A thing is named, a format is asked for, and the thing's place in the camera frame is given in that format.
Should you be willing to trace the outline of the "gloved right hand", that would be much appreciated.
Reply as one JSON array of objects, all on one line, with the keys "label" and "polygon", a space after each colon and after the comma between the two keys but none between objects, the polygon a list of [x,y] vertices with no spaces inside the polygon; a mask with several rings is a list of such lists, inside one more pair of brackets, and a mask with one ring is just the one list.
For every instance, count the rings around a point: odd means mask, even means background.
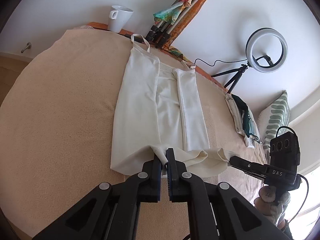
[{"label": "gloved right hand", "polygon": [[259,190],[259,197],[254,200],[254,205],[272,224],[282,229],[286,225],[284,216],[290,200],[290,194],[285,192],[280,200],[276,201],[276,187],[263,186]]}]

